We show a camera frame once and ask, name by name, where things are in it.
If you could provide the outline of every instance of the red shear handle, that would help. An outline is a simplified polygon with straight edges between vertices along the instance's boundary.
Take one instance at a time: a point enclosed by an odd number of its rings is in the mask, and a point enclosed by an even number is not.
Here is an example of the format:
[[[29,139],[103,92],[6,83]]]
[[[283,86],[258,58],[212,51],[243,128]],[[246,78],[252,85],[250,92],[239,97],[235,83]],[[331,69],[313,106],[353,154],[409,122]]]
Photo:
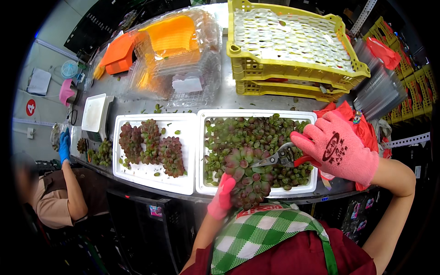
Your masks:
[[[317,163],[317,161],[316,161],[313,157],[308,156],[308,155],[304,155],[304,156],[302,156],[302,157],[297,158],[297,160],[295,160],[295,161],[293,162],[293,166],[294,166],[294,167],[298,167],[300,164],[303,164],[303,163],[306,162],[306,161],[310,161],[310,162],[313,162],[313,163]]]

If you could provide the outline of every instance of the pink glove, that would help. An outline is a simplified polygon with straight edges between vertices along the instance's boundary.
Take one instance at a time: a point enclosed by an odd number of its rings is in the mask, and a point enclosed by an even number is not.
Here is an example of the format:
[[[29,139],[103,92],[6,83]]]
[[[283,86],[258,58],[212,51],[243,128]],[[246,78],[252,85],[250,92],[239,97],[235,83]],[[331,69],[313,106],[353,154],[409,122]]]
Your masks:
[[[379,165],[379,155],[365,148],[353,132],[351,123],[338,111],[327,112],[315,125],[304,127],[304,136],[290,134],[290,140],[312,156],[323,172],[368,186]]]
[[[208,213],[216,220],[226,217],[228,210],[232,207],[230,191],[235,186],[235,180],[231,175],[223,173],[217,193],[213,200],[208,204]]]

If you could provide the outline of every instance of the pruning shears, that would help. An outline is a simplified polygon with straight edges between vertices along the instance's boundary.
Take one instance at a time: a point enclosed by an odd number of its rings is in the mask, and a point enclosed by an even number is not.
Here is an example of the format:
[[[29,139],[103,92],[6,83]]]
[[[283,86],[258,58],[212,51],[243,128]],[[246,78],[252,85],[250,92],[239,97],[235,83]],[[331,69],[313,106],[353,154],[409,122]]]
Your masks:
[[[315,159],[309,155],[303,155],[295,160],[294,153],[292,151],[293,146],[295,145],[292,142],[287,142],[283,144],[275,154],[252,164],[250,167],[254,168],[266,165],[281,164],[284,167],[294,168],[306,161],[315,161]]]

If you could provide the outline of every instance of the blue glove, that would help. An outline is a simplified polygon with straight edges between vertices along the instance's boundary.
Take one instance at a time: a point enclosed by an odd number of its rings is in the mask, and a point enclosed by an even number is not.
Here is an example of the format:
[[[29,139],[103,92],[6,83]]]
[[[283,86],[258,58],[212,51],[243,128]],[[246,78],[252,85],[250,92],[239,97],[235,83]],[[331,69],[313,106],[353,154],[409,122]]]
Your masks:
[[[58,150],[59,158],[61,159],[61,164],[64,160],[68,160],[70,162],[70,133],[69,128],[66,129],[65,132],[62,132],[59,137],[59,150]]]

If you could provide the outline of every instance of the stainless steel table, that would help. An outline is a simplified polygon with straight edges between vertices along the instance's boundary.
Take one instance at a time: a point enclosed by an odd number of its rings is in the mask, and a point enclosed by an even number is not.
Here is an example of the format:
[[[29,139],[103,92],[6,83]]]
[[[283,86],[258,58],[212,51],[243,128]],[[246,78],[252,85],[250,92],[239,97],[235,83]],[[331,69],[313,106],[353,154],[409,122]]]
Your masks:
[[[227,3],[221,4],[213,4],[206,5],[206,9],[215,11],[216,16],[218,18],[218,22],[222,27],[227,27]],[[232,71],[231,71],[231,59],[226,55],[225,45],[226,45],[227,37],[224,35],[223,37],[223,48],[221,50],[222,56],[222,83],[220,89],[214,99],[212,105],[210,106],[199,106],[199,107],[191,107],[191,110],[196,113],[200,109],[238,109],[240,107],[246,109],[270,109],[270,110],[290,110],[292,106],[296,107],[298,111],[313,111],[320,110],[324,108],[327,103],[317,101],[314,99],[306,99],[299,98],[297,103],[293,102],[293,97],[288,96],[277,96],[277,95],[263,95],[263,96],[251,96],[251,95],[237,95],[235,93],[235,81],[232,79]],[[78,110],[78,119],[77,125],[80,125],[82,121],[82,115],[84,111],[85,100],[87,97],[99,95],[106,93],[107,95],[114,95],[115,99],[109,109],[109,114],[107,118],[107,131],[110,140],[113,140],[115,143],[118,141],[118,137],[116,139],[113,137],[114,131],[114,122],[117,115],[122,114],[139,114],[141,110],[146,110],[148,113],[152,113],[155,109],[156,103],[163,105],[166,109],[168,102],[160,101],[160,100],[151,100],[151,99],[137,99],[131,100],[124,98],[123,92],[125,85],[128,79],[126,74],[110,76],[108,74],[104,74],[101,79],[98,81],[95,80],[92,87],[85,93],[83,93],[75,106],[75,109]],[[185,111],[187,112],[189,108],[175,108],[172,107],[168,111],[178,112]],[[99,144],[94,144],[93,142],[89,142],[89,146],[97,149]],[[82,165],[97,171],[109,178],[112,178],[118,182],[130,185],[132,187],[136,187],[145,191],[154,192],[157,194],[186,199],[194,202],[210,202],[212,196],[199,194],[196,191],[191,195],[181,195],[175,194],[171,192],[166,192],[150,187],[146,187],[140,184],[136,184],[133,182],[129,182],[126,180],[119,179],[113,176],[111,167],[103,167],[103,166],[95,166],[92,163],[88,163],[85,159],[85,155],[82,154],[80,158],[74,158],[77,162]],[[316,190],[312,193],[304,193],[304,194],[294,194],[294,195],[285,195],[278,196],[277,198],[285,201],[295,202],[297,204],[305,204],[305,203],[313,203],[313,202],[321,202],[325,200],[331,200],[336,198],[342,198],[346,196],[351,196],[357,194],[359,192],[355,189],[355,184],[352,181],[344,180],[341,178],[335,178],[331,181],[332,189],[329,191],[323,185],[321,180],[318,180]]]

